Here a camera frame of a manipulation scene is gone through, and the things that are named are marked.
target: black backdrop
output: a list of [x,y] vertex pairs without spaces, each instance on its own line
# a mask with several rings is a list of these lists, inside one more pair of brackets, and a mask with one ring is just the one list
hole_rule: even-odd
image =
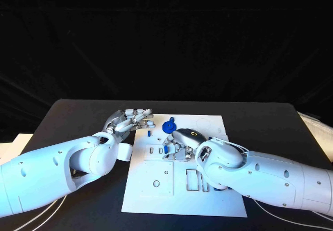
[[61,98],[288,102],[333,124],[324,7],[17,2],[0,4],[3,140]]

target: tabletop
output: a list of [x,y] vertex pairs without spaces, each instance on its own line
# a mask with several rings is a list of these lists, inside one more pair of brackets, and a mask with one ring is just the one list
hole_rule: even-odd
[[[287,103],[59,100],[23,153],[91,136],[101,131],[110,115],[118,109],[131,108],[151,108],[156,114],[222,115],[231,142],[249,150],[333,169],[295,109]],[[124,142],[133,144],[134,132]],[[117,160],[108,175],[68,195],[59,211],[40,230],[314,230],[278,220],[245,197],[248,218],[121,213],[128,167],[128,162]],[[261,205],[272,214],[293,222],[333,228],[332,223],[310,211],[264,203]],[[45,207],[0,218],[1,231],[16,229],[43,209]],[[32,230],[43,222],[53,210],[55,208],[24,227],[26,230]]]

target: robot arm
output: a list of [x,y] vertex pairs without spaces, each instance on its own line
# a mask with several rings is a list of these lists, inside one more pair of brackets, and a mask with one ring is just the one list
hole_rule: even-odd
[[[24,153],[0,166],[0,217],[48,205],[130,161],[130,130],[153,128],[150,109],[118,110],[102,132]],[[71,168],[85,173],[75,177]]]
[[[176,130],[172,137],[166,142],[180,143],[184,153],[195,155],[197,170],[216,189],[231,187],[244,196],[270,205],[333,216],[333,171],[248,151],[215,137],[206,140],[190,129]],[[177,158],[187,157],[179,154],[164,156],[164,159]]]

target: white board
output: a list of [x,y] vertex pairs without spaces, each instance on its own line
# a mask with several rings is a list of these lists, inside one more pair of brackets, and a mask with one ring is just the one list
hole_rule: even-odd
[[161,143],[169,136],[161,125],[174,117],[179,128],[192,128],[206,137],[228,140],[219,115],[159,115],[156,128],[137,130],[130,161],[127,188],[121,212],[246,217],[242,196],[235,190],[215,191],[197,172],[197,191],[187,190],[186,170],[196,170],[196,162],[163,161]]

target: blue cap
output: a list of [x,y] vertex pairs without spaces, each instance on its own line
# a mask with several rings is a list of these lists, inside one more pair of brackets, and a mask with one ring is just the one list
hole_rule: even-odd
[[173,117],[170,118],[167,122],[164,122],[164,124],[161,125],[161,129],[163,129],[163,132],[167,134],[170,134],[177,129]]

